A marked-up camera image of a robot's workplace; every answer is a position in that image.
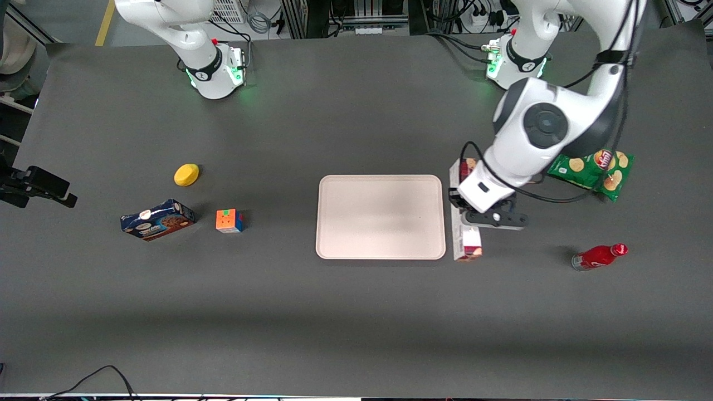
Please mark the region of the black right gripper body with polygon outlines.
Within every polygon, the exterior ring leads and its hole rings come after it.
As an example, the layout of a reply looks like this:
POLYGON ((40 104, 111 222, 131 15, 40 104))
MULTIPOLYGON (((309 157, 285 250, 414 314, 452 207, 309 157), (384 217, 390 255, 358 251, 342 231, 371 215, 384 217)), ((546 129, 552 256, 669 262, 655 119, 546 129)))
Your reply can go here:
POLYGON ((26 171, 1 167, 1 201, 18 208, 26 208, 28 195, 23 182, 26 171))

